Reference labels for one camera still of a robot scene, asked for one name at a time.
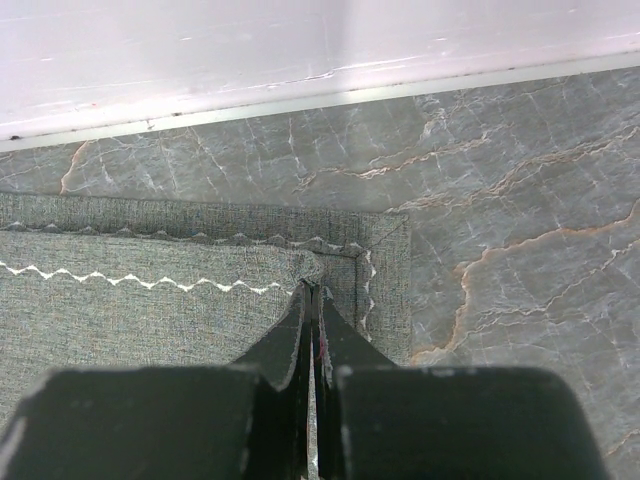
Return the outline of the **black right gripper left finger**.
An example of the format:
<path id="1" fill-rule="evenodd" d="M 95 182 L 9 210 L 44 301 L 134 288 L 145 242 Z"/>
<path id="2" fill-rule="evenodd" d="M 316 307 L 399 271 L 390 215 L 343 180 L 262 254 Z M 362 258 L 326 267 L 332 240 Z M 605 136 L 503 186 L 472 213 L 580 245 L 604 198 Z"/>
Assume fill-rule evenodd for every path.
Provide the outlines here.
<path id="1" fill-rule="evenodd" d="M 226 365 L 73 368 L 23 396 L 5 479 L 299 479 L 308 470 L 312 289 Z"/>

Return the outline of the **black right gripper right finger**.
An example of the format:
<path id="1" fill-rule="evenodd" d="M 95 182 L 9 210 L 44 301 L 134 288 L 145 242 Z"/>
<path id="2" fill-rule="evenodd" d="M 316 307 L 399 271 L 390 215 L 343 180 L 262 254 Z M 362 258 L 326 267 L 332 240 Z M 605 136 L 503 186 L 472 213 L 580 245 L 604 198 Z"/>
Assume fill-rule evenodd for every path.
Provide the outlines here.
<path id="1" fill-rule="evenodd" d="M 530 367 L 401 367 L 312 291 L 324 479 L 605 479 L 571 388 Z"/>

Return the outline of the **grey green napkin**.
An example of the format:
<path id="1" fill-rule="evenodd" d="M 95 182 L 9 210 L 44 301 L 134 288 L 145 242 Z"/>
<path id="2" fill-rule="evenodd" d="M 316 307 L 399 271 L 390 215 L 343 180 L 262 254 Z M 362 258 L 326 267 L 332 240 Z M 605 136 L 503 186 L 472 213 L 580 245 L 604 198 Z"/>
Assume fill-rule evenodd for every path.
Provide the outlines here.
<path id="1" fill-rule="evenodd" d="M 2 437 L 53 370 L 237 360 L 301 283 L 406 364 L 409 266 L 401 215 L 3 194 Z"/>

